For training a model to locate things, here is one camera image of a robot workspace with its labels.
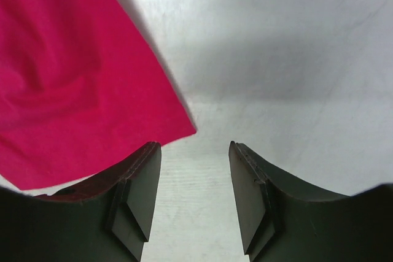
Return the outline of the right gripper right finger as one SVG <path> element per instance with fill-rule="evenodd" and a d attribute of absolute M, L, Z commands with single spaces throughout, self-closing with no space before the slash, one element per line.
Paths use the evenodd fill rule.
<path fill-rule="evenodd" d="M 231 142 L 244 253 L 251 261 L 391 261 L 392 185 L 354 196 L 308 183 Z"/>

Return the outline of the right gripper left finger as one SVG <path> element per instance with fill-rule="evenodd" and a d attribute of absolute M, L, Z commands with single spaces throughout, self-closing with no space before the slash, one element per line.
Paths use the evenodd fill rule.
<path fill-rule="evenodd" d="M 149 142 L 51 196 L 2 188 L 1 260 L 139 261 L 150 237 L 160 167 L 160 144 Z"/>

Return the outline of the magenta red t shirt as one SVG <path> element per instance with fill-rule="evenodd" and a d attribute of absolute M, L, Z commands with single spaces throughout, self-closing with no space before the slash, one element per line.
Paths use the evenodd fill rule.
<path fill-rule="evenodd" d="M 18 189 L 81 179 L 195 131 L 117 0 L 1 0 L 1 175 Z"/>

